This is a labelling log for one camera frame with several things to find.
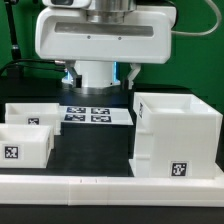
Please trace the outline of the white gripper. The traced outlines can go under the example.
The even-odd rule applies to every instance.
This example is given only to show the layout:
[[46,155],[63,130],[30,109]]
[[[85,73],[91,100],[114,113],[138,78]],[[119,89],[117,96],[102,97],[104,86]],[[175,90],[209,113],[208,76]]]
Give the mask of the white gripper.
[[[42,59],[131,63],[122,81],[131,90],[141,71],[138,63],[165,63],[171,55],[171,29],[177,10],[171,6],[139,6],[120,24],[91,23],[80,9],[46,8],[38,16],[35,51]],[[74,63],[66,62],[72,86],[82,86]]]

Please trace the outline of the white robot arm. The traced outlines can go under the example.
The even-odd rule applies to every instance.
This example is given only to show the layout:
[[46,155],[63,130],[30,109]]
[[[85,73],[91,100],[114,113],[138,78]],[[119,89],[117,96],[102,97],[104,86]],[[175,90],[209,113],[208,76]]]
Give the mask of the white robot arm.
[[177,9],[171,3],[136,0],[43,0],[35,51],[62,61],[66,87],[80,93],[117,88],[116,64],[128,63],[128,88],[145,63],[164,64],[171,55]]

